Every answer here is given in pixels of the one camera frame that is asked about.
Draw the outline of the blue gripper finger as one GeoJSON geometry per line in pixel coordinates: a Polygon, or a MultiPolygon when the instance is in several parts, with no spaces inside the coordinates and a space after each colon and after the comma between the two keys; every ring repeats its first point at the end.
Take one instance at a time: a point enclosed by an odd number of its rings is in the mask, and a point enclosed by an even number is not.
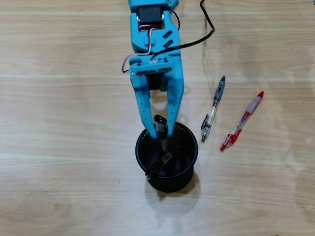
{"type": "Polygon", "coordinates": [[[157,131],[152,120],[150,106],[150,90],[145,76],[131,75],[131,84],[134,89],[142,124],[153,139],[157,138],[157,131]]]}
{"type": "Polygon", "coordinates": [[[172,136],[184,94],[184,83],[170,83],[167,87],[168,137],[172,136]]]}

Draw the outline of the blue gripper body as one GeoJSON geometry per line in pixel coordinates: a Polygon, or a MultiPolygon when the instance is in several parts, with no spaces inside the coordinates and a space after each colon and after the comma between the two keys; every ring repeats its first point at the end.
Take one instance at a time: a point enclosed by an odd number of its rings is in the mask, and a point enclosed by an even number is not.
{"type": "Polygon", "coordinates": [[[147,77],[149,90],[167,92],[170,83],[183,83],[182,60],[179,56],[160,54],[136,56],[129,60],[129,74],[147,77]]]}

